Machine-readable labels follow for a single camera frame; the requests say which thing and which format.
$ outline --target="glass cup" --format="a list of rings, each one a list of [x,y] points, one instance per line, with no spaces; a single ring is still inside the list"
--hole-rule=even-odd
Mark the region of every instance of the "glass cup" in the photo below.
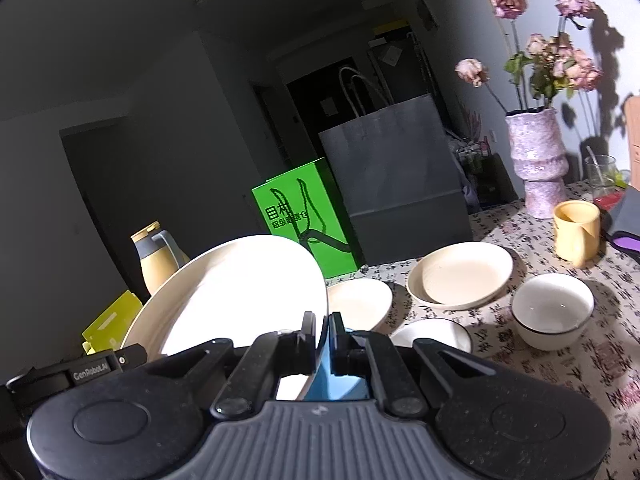
[[[593,199],[617,192],[616,159],[609,155],[596,155],[584,159],[587,181],[591,186]]]

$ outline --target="ribbed gray surface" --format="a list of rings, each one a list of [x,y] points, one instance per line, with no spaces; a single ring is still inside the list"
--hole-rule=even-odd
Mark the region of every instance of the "ribbed gray surface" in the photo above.
[[[462,480],[426,427],[384,417],[374,400],[279,402],[218,424],[170,480]]]

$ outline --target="straw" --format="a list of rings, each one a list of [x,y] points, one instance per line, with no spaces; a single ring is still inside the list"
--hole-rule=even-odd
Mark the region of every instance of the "straw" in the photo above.
[[[602,185],[604,186],[604,176],[602,175],[602,171],[600,170],[600,167],[598,166],[598,161],[596,160],[596,156],[593,153],[593,150],[591,149],[591,146],[589,146],[587,144],[587,151],[589,152],[589,155],[591,155],[591,160],[593,161],[593,165],[596,167],[596,171],[598,172],[598,176],[600,177],[600,181],[602,183]]]

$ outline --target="textured vase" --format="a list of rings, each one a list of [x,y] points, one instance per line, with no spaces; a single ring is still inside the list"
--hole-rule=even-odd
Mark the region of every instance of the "textured vase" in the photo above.
[[[556,110],[511,114],[506,121],[513,167],[524,180],[527,213],[552,218],[554,207],[566,200],[562,177],[569,171]]]

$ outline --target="ceiling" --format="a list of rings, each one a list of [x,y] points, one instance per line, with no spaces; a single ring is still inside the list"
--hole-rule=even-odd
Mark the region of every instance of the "ceiling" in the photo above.
[[[125,91],[178,38],[267,51],[361,0],[2,0],[0,120]]]

